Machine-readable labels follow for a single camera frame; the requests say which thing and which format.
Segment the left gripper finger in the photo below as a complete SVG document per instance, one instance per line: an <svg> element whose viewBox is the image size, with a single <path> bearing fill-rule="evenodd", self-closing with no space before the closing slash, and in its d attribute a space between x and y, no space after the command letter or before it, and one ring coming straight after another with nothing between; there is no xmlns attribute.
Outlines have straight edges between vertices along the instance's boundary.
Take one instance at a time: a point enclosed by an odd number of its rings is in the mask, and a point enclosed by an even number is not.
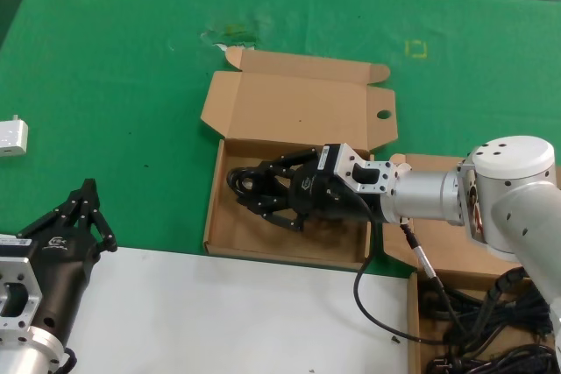
<svg viewBox="0 0 561 374"><path fill-rule="evenodd" d="M21 229L17 237L35 237L49 229L74 226L79 220L87 218L90 205L91 179L86 179L79 189L70 192L61 205Z"/></svg>
<svg viewBox="0 0 561 374"><path fill-rule="evenodd" d="M116 252L117 239L100 210L100 199L97 192L96 181L84 181L84 216L89 225L94 225L101 239L97 242L97 252Z"/></svg>

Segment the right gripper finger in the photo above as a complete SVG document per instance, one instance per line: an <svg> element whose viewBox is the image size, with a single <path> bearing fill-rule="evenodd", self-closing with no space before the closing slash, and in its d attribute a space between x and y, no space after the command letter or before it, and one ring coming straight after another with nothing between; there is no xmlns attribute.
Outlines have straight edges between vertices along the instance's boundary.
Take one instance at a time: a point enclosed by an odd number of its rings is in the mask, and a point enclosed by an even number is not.
<svg viewBox="0 0 561 374"><path fill-rule="evenodd" d="M262 161L257 166L257 181L260 184L286 184L293 179L300 166L317 160L318 151L316 148L309 148Z"/></svg>
<svg viewBox="0 0 561 374"><path fill-rule="evenodd" d="M303 231L304 222L307 218L305 214L299 212L295 212L295 217L293 218L282 215L281 211L293 210L288 205L288 200L286 198L260 196L254 199L239 197L238 204L246 207L255 215L259 215L265 221L294 232Z"/></svg>

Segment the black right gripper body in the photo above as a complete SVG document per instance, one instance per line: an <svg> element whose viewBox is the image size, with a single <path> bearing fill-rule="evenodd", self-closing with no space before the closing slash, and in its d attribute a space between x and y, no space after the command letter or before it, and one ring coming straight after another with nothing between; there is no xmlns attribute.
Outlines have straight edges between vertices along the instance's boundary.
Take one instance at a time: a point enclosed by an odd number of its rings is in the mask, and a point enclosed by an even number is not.
<svg viewBox="0 0 561 374"><path fill-rule="evenodd" d="M297 214L321 220L384 222L380 197L351 190L336 175L318 170L312 159L295 170L288 188L288 206Z"/></svg>

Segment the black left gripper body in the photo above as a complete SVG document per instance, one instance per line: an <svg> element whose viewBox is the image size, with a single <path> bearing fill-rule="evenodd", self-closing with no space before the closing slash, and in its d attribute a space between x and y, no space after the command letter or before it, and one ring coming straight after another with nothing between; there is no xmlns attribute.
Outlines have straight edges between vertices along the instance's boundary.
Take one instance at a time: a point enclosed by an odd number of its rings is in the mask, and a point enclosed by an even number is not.
<svg viewBox="0 0 561 374"><path fill-rule="evenodd" d="M42 299L32 325L66 345L91 272L99 260L91 228L51 227L33 234L18 234L32 241L27 257Z"/></svg>

